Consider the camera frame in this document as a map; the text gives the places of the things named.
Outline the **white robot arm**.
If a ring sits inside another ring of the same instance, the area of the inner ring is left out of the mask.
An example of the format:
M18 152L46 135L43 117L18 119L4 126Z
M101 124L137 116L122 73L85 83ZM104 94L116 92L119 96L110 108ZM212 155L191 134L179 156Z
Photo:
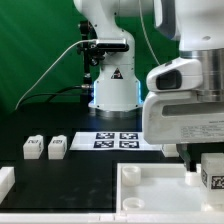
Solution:
M151 144L175 144L187 169L188 149L224 141L224 0L73 0L96 32L90 54L100 64L89 107L105 115L142 111ZM179 42L179 57L152 69L141 98L135 39L116 17L152 11L155 27Z

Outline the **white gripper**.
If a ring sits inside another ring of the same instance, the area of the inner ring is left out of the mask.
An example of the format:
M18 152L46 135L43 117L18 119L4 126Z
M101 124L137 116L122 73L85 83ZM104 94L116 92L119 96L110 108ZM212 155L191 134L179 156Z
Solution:
M177 144L186 170L195 172L185 143L224 141L224 103L198 102L191 91L150 92L143 105L142 131L149 144Z

